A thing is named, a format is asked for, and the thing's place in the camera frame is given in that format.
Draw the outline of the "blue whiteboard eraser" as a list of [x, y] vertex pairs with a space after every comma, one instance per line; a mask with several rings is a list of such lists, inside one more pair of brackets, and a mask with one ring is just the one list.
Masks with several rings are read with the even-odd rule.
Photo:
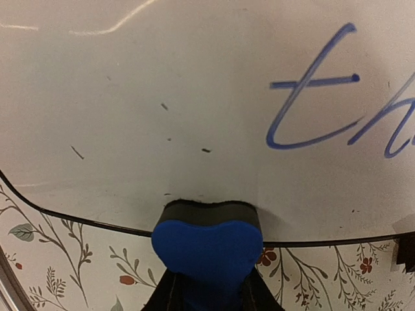
[[151, 243], [180, 277], [185, 310], [241, 310], [241, 287], [260, 257], [263, 236], [249, 203], [173, 200]]

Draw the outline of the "white whiteboard black frame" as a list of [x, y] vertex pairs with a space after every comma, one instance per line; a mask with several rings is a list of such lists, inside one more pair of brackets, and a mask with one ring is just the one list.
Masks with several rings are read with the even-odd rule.
[[1, 171], [151, 231], [183, 198], [271, 242], [414, 230], [413, 1], [2, 1]]

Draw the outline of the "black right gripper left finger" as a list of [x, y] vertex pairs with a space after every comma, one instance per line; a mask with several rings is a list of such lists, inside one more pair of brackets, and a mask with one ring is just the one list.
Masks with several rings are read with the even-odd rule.
[[183, 311], [182, 275], [166, 270], [142, 311]]

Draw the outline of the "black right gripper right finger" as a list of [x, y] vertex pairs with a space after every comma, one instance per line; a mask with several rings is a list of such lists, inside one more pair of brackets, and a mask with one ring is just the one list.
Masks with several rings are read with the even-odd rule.
[[241, 287], [243, 311], [284, 311], [276, 301], [258, 270], [253, 268]]

